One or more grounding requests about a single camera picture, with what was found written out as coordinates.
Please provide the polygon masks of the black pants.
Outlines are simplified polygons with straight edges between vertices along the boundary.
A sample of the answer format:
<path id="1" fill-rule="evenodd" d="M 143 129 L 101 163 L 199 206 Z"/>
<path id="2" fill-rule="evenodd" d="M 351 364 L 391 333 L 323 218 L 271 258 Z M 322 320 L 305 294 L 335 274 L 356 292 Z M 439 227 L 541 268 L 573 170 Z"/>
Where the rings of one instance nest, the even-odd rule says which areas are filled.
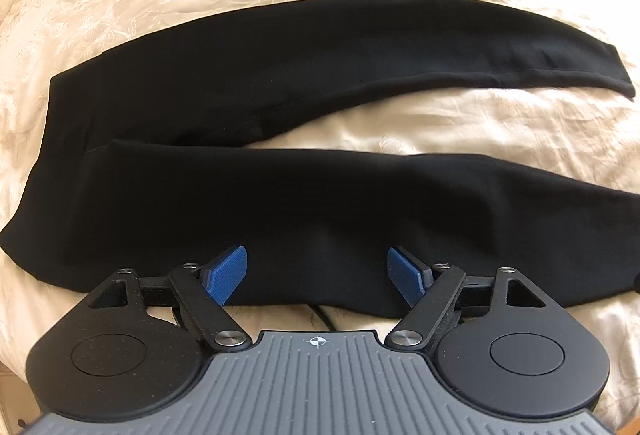
<path id="1" fill-rule="evenodd" d="M 595 86 L 634 96 L 614 46 L 471 0 L 308 0 L 153 32 L 58 73 L 1 245 L 88 292 L 242 245 L 238 305 L 405 309 L 387 251 L 490 275 L 512 265 L 564 306 L 629 291 L 639 199 L 479 155 L 260 149 L 361 104 L 434 88 Z"/>

